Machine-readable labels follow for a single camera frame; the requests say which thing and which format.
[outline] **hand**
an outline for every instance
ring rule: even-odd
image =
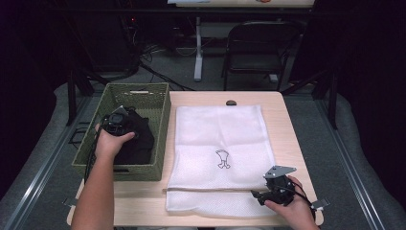
[[[99,127],[100,124],[97,124],[95,129],[99,130]],[[129,132],[123,136],[113,136],[102,128],[95,151],[97,159],[106,158],[114,160],[114,157],[122,148],[123,143],[131,140],[134,136],[134,132]]]
[[[299,182],[297,178],[290,175],[288,177],[294,183],[302,187],[302,183]],[[298,186],[295,186],[295,191],[302,195],[304,194],[304,192]],[[295,230],[319,229],[314,222],[307,202],[298,195],[295,195],[293,201],[287,206],[277,204],[271,200],[265,200],[265,205],[284,217],[284,219],[286,219],[286,221],[289,223],[290,227]]]

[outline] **desk leg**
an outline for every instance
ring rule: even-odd
[[[196,17],[196,64],[194,65],[194,81],[202,81],[202,37],[200,33],[200,17]]]

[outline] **green wicker basket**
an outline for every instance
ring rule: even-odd
[[[167,83],[109,83],[101,96],[98,108],[87,129],[72,166],[84,176],[87,158],[94,141],[94,126],[104,115],[120,105],[135,107],[142,117],[149,118],[149,128],[155,138],[151,161],[147,165],[115,165],[114,180],[159,181],[162,178],[165,146],[170,114],[169,85]]]

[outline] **cable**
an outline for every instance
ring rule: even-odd
[[[194,89],[189,88],[188,86],[182,85],[182,84],[180,84],[180,83],[178,83],[178,82],[176,82],[176,81],[174,81],[174,80],[168,78],[167,76],[162,75],[162,74],[160,74],[160,73],[154,71],[153,69],[151,69],[149,66],[143,64],[142,62],[140,63],[140,67],[144,68],[144,69],[147,70],[148,72],[152,73],[154,76],[156,76],[156,77],[158,77],[158,78],[160,78],[160,79],[162,79],[162,80],[164,80],[164,81],[166,81],[166,82],[173,83],[173,84],[179,86],[183,91],[185,91],[185,89],[194,91]]]

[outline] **table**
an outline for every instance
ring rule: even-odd
[[[316,195],[311,183],[295,131],[279,92],[170,92],[171,109],[167,136],[166,154],[162,180],[117,181],[114,182],[116,226],[281,226],[287,225],[283,218],[206,218],[196,214],[182,216],[167,213],[166,194],[174,159],[175,111],[180,105],[225,105],[234,100],[239,105],[260,104],[262,116],[268,129],[271,146],[278,165],[295,167],[291,175],[297,177],[304,186],[310,201]],[[79,187],[79,197],[83,183]],[[71,224],[75,207],[67,217]],[[324,221],[323,214],[316,212],[317,224]]]
[[[210,2],[201,3],[177,3],[176,7],[180,8],[299,8],[311,9],[315,0],[272,0],[267,3],[262,3],[257,0],[210,0]],[[196,63],[194,65],[194,81],[202,80],[202,44],[201,37],[204,36],[201,29],[204,25],[200,23],[200,17],[196,17]],[[228,32],[235,25],[221,24],[218,27],[224,30],[217,37],[227,37]]]

